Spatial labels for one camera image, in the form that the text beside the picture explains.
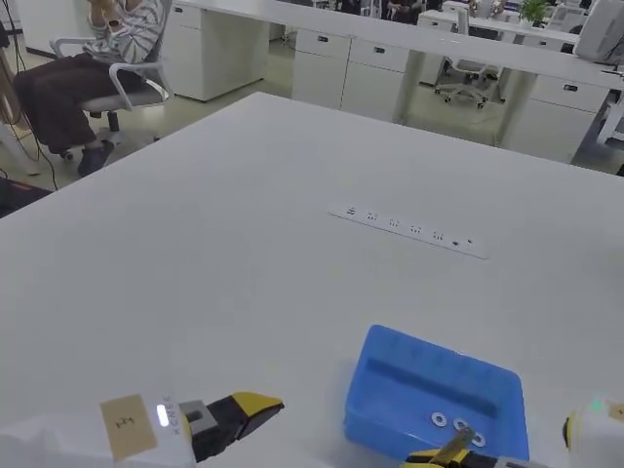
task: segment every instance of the power strip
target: power strip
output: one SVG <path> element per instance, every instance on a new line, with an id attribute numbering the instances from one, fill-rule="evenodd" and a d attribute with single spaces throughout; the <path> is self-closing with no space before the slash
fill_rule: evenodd
<path id="1" fill-rule="evenodd" d="M 375 229 L 408 237 L 415 241 L 426 242 L 432 246 L 443 247 L 450 251 L 475 256 L 483 260 L 488 259 L 486 250 L 472 237 L 460 238 L 447 232 L 426 227 L 421 222 L 411 222 L 397 216 L 387 216 L 371 210 L 362 210 L 353 205 L 330 210 L 330 214 L 374 227 Z"/>

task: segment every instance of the paper label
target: paper label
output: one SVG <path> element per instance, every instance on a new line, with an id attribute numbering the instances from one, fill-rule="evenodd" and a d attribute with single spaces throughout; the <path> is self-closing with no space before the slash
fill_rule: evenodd
<path id="1" fill-rule="evenodd" d="M 619 422 L 624 422 L 624 405 L 609 402 L 608 416 Z"/>
<path id="2" fill-rule="evenodd" d="M 111 400 L 99 407 L 106 426 L 113 461 L 117 462 L 158 447 L 145 403 L 140 395 Z"/>

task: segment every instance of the striped shirt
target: striped shirt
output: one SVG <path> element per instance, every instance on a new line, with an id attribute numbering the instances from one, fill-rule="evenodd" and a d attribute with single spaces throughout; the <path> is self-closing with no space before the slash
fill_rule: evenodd
<path id="1" fill-rule="evenodd" d="M 114 0 L 121 28 L 112 32 L 107 26 L 89 26 L 96 39 L 83 50 L 94 59 L 106 63 L 142 63 L 154 48 L 165 27 L 162 0 L 142 0 L 136 8 L 126 11 L 126 0 Z"/>

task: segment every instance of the blue tray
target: blue tray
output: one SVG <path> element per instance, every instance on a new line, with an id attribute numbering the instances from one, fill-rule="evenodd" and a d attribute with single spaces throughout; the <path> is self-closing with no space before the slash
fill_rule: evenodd
<path id="1" fill-rule="evenodd" d="M 440 412 L 447 420 L 432 420 Z M 376 325 L 370 328 L 347 396 L 347 439 L 398 460 L 437 449 L 456 418 L 483 434 L 468 449 L 528 460 L 520 378 L 509 370 Z"/>

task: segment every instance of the washer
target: washer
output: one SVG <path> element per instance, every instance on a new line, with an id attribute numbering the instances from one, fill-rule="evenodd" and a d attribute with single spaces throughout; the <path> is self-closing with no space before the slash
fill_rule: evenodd
<path id="1" fill-rule="evenodd" d="M 452 427 L 454 427 L 457 431 L 461 431 L 464 427 L 468 427 L 468 423 L 461 417 L 456 417 L 452 422 Z"/>
<path id="2" fill-rule="evenodd" d="M 439 411 L 436 411 L 436 412 L 431 414 L 431 421 L 438 427 L 446 427 L 447 426 L 447 417 L 444 416 Z"/>
<path id="3" fill-rule="evenodd" d="M 486 438 L 481 432 L 475 432 L 475 438 L 472 440 L 475 447 L 481 448 L 486 446 Z"/>

